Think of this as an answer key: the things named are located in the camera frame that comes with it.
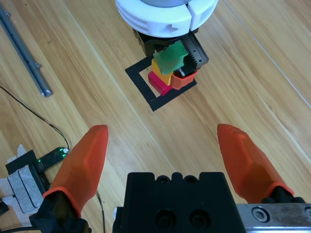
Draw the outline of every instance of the yellow block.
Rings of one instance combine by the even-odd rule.
[[[160,71],[160,68],[159,66],[157,65],[155,59],[152,59],[152,62],[151,62],[151,65],[152,65],[152,71],[168,86],[171,84],[171,77],[172,77],[172,74],[166,74],[166,75],[163,75],[161,74],[161,71]]]

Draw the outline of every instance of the metal rail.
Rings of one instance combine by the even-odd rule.
[[[30,76],[32,77],[34,83],[38,87],[40,93],[44,97],[49,97],[52,95],[52,91],[48,84],[45,82],[44,78],[41,76],[40,68],[42,67],[39,63],[35,62],[23,41],[16,32],[14,26],[10,21],[11,14],[5,11],[0,4],[0,24],[3,27],[4,31],[8,35],[12,45],[16,49],[16,52],[19,54],[21,60],[26,66]]]
[[[311,204],[237,204],[248,233],[311,232]]]

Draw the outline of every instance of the black tape square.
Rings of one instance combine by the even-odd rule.
[[[148,86],[148,84],[144,81],[144,79],[140,75],[140,72],[151,66],[152,59],[153,55],[145,57],[141,61],[127,68],[125,72],[130,77],[135,86],[138,88],[140,93],[144,96],[147,103],[150,105],[152,111],[155,111],[160,107],[164,106],[165,104],[167,104],[168,102],[170,102],[171,100],[175,99],[179,95],[188,91],[193,86],[197,85],[197,82],[193,80],[193,82],[182,87],[180,90],[173,89],[169,91],[165,96],[156,97],[155,94],[150,89],[150,87]]]

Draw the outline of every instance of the red block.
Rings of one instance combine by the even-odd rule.
[[[172,89],[170,85],[167,86],[153,71],[148,74],[148,79],[151,86],[153,86],[162,96]]]

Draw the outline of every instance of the bolt hole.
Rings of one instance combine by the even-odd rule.
[[[189,217],[191,225],[197,230],[205,230],[210,225],[210,217],[203,210],[195,210]]]
[[[172,228],[176,225],[176,216],[171,210],[161,210],[155,217],[155,223],[162,229]]]
[[[252,214],[253,214],[254,218],[257,219],[259,222],[268,222],[269,221],[268,212],[262,208],[255,207],[252,210]]]
[[[185,181],[187,183],[197,183],[198,182],[198,179],[194,176],[186,176],[185,177]]]
[[[156,181],[160,183],[169,183],[170,178],[168,178],[167,176],[159,176]]]

